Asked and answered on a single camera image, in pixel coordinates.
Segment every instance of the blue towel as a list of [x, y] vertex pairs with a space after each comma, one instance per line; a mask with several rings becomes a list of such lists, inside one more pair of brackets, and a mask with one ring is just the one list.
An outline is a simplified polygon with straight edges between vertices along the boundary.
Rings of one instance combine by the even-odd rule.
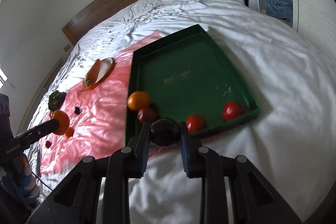
[[293, 0], [266, 0], [266, 14], [286, 19], [293, 26]]

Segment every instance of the red fruit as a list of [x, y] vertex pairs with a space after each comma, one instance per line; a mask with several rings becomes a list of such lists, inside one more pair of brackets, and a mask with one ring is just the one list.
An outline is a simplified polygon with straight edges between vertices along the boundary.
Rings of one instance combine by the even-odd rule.
[[46, 141], [46, 142], [45, 142], [45, 147], [46, 147], [46, 148], [49, 148], [50, 146], [51, 146], [51, 141]]
[[138, 121], [140, 123], [155, 122], [157, 118], [158, 114], [149, 107], [143, 107], [138, 112]]
[[201, 115], [190, 115], [185, 123], [190, 134], [205, 129], [207, 127], [207, 122]]
[[245, 113], [242, 105], [233, 101], [228, 101], [223, 108], [223, 118], [225, 121], [231, 121]]

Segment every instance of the red plastic bag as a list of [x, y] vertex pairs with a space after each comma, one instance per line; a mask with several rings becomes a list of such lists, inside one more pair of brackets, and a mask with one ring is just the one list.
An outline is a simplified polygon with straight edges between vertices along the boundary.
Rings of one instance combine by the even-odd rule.
[[[93, 90], [85, 90], [81, 81], [72, 87], [61, 110], [70, 118], [73, 137], [49, 134], [40, 140], [41, 172], [61, 170], [65, 161], [78, 163], [91, 155], [96, 159], [110, 156], [124, 146], [126, 103], [133, 51], [161, 38], [159, 31], [122, 50], [115, 57], [111, 74]], [[81, 113], [74, 113], [79, 107]], [[50, 148], [45, 147], [51, 141]]]

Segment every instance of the blue and white striped glove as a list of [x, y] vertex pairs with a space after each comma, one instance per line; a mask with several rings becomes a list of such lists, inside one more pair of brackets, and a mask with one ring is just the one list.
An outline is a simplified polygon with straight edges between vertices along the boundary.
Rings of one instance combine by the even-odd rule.
[[[32, 175], [32, 167], [28, 163], [26, 155], [22, 155], [23, 170], [20, 174], [18, 192], [25, 198], [28, 203], [34, 202], [40, 196], [40, 187], [36, 184], [36, 179]], [[21, 202], [21, 199], [14, 190], [11, 184], [13, 174], [10, 170], [0, 167], [0, 180], [7, 192], [16, 200]]]

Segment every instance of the white bedsheet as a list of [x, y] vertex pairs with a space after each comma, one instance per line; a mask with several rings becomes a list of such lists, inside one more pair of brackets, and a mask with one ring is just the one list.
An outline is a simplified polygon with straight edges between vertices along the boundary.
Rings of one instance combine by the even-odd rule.
[[[228, 54], [261, 106], [256, 121], [206, 144], [220, 155], [246, 155], [305, 220], [336, 178], [336, 65], [286, 24], [229, 0], [139, 0], [90, 30], [76, 44], [39, 105], [30, 126], [45, 116], [47, 97], [85, 76], [97, 58], [159, 30], [163, 36], [200, 24]], [[29, 157], [36, 168], [37, 145]], [[42, 175], [52, 188], [70, 171]], [[181, 156], [148, 161], [129, 183], [132, 223], [198, 223], [198, 179], [186, 177]], [[49, 190], [41, 186], [41, 200]]]

